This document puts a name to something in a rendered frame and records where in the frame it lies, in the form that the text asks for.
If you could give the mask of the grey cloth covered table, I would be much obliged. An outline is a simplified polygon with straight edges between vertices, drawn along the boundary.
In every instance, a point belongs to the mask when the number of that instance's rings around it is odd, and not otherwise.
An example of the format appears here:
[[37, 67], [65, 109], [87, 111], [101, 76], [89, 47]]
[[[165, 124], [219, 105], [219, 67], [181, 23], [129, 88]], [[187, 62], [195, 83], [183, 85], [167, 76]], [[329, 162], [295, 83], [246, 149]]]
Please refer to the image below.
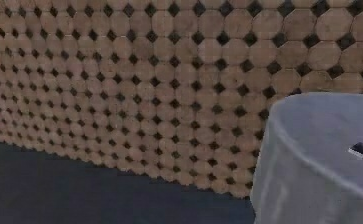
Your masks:
[[271, 107], [250, 200], [254, 224], [363, 224], [363, 95], [313, 92]]

